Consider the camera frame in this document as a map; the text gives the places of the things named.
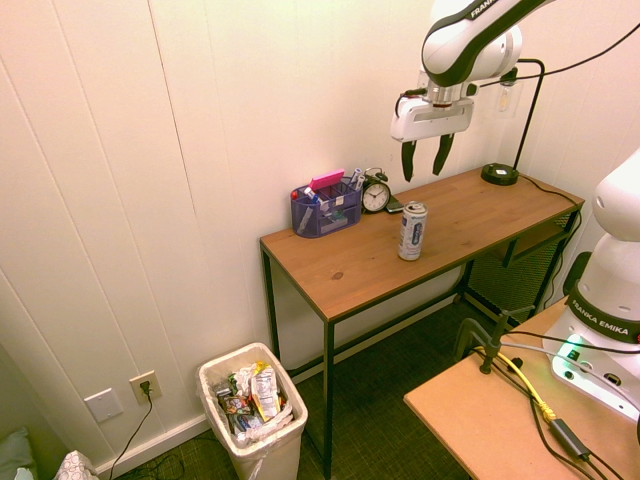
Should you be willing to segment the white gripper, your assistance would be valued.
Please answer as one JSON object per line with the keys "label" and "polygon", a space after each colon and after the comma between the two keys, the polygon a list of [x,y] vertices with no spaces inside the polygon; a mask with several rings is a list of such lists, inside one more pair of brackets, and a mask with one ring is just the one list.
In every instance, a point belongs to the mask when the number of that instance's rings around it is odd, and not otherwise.
{"label": "white gripper", "polygon": [[474,101],[463,98],[446,108],[435,107],[422,97],[404,98],[393,115],[391,137],[403,142],[401,161],[404,179],[414,176],[414,155],[417,140],[440,137],[432,173],[439,176],[451,151],[454,133],[465,131],[472,119]]}

